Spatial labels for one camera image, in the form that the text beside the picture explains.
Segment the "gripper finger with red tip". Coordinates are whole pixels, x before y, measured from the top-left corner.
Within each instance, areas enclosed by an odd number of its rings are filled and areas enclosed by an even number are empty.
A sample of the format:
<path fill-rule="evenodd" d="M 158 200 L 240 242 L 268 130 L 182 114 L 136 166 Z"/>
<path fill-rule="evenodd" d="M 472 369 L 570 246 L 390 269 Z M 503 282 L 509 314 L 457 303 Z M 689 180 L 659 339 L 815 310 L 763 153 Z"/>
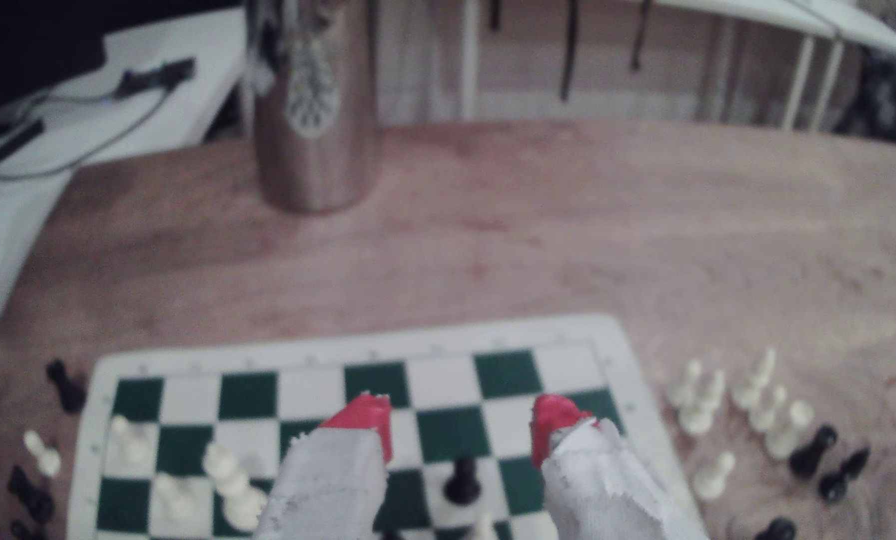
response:
<path fill-rule="evenodd" d="M 393 458 L 392 404 L 358 394 L 289 442 L 256 539 L 374 539 Z"/>
<path fill-rule="evenodd" d="M 543 394 L 531 410 L 530 436 L 559 539 L 706 539 L 610 419 Z"/>

